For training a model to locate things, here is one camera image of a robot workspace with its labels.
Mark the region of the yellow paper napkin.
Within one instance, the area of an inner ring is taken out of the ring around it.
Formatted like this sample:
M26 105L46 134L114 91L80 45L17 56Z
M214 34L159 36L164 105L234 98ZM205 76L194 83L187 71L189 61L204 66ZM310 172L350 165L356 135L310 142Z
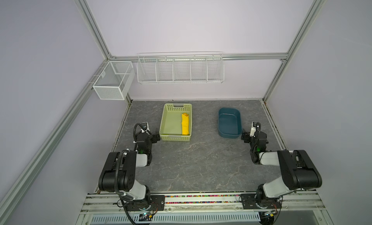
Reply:
M182 125L182 135L188 136L189 135L189 114L188 113L182 114L181 125Z

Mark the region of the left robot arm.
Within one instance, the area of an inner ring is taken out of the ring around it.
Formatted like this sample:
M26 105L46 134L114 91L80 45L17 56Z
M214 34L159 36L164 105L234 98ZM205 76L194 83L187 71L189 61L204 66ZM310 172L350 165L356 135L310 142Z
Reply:
M150 190L135 179L136 169L152 162L152 146L160 141L158 131L151 132L148 122L133 129L134 149L110 152L98 179L100 191L116 193L124 202L151 203Z

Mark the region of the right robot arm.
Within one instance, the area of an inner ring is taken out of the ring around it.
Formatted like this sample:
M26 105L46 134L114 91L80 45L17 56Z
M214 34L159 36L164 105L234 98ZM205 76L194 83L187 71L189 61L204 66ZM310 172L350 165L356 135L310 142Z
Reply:
M250 145L251 160L256 165L279 167L281 175L271 182L258 186L253 202L265 208L269 200L278 200L296 191L319 188L322 177L305 150L266 149L267 134L261 131L261 124L253 122L251 130L242 130L241 139Z

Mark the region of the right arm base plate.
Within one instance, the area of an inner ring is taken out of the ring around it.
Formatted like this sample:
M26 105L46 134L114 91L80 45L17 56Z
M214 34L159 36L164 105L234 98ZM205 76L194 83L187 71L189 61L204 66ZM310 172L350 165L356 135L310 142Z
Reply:
M238 201L245 210L278 210L282 208L280 198L264 198L259 200L255 193L241 194Z

